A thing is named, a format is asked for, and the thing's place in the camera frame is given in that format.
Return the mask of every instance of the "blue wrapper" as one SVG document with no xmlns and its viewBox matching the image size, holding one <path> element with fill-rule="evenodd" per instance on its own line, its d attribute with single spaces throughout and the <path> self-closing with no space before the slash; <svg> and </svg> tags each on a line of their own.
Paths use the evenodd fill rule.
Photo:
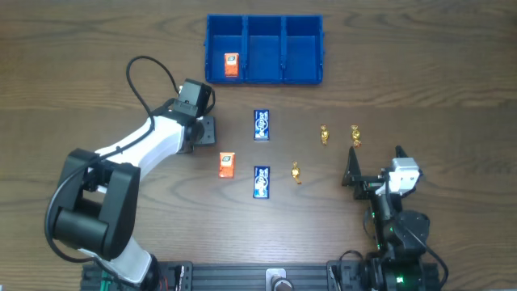
<svg viewBox="0 0 517 291">
<path fill-rule="evenodd" d="M 253 198 L 269 199 L 269 167 L 255 166 Z"/>
<path fill-rule="evenodd" d="M 257 109 L 254 112 L 256 141 L 269 141 L 269 110 Z"/>
</svg>

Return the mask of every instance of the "gold candy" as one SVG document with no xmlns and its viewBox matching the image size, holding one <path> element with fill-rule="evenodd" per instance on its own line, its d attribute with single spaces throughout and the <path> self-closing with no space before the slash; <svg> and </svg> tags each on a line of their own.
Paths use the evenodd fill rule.
<svg viewBox="0 0 517 291">
<path fill-rule="evenodd" d="M 361 138 L 361 133 L 359 132 L 359 126 L 352 125 L 352 141 L 354 141 L 354 147 L 359 148 L 361 146 L 361 141 L 359 140 Z"/>
<path fill-rule="evenodd" d="M 291 175 L 298 184 L 301 184 L 301 181 L 298 179 L 298 176 L 300 175 L 300 168 L 298 167 L 298 162 L 292 162 Z"/>
<path fill-rule="evenodd" d="M 326 146 L 326 141 L 329 139 L 329 131 L 326 130 L 326 125 L 322 124 L 322 144 Z"/>
</svg>

